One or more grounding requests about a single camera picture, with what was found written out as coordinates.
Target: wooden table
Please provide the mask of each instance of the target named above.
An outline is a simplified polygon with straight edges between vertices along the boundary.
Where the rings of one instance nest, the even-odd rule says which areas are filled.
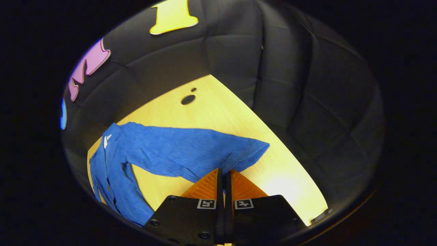
[[[193,102],[181,100],[195,95]],[[308,226],[327,208],[326,201],[298,160],[256,114],[212,75],[179,86],[136,109],[117,124],[136,122],[144,126],[204,128],[270,143],[253,166],[241,172],[269,196],[280,194]],[[101,139],[88,150],[89,160]],[[132,165],[140,191],[153,210],[168,195],[180,196],[193,185],[181,177],[151,174]]]

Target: pink letter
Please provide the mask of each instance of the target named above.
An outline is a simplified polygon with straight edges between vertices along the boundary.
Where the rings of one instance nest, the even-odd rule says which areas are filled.
[[[100,39],[95,45],[93,45],[93,47],[91,47],[90,50],[88,50],[85,56],[80,60],[77,67],[74,69],[68,82],[68,88],[70,90],[70,98],[72,102],[76,99],[77,94],[79,93],[79,86],[74,84],[74,82],[83,84],[85,63],[87,64],[87,70],[85,71],[85,74],[89,76],[94,73],[103,63],[105,63],[110,55],[111,51],[104,49],[103,47],[103,39]]]

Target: yellow letter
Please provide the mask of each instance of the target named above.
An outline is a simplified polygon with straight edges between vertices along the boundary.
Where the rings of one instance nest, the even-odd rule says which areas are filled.
[[[152,8],[156,10],[156,24],[150,29],[150,33],[158,35],[173,30],[187,28],[196,25],[199,20],[190,15],[188,0],[167,0]]]

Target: black padded wall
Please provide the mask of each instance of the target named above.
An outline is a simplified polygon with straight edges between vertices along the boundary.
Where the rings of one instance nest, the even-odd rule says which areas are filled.
[[[384,136],[371,71],[335,31],[281,1],[188,0],[196,26],[151,35],[148,8],[104,36],[111,56],[66,90],[67,158],[89,192],[89,147],[113,123],[207,74],[218,78],[278,135],[330,207],[367,185]]]

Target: white logo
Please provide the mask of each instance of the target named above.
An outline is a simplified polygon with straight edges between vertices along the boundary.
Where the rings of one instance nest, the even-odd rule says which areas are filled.
[[[198,209],[215,209],[215,200],[199,199]]]
[[[235,200],[234,201],[234,209],[247,209],[253,208],[252,199],[243,199],[243,200]]]
[[[112,136],[112,134],[111,135],[109,135],[109,136],[105,136],[104,138],[103,138],[103,148],[104,149],[106,149],[106,146],[108,146],[108,140],[109,140],[109,138]]]

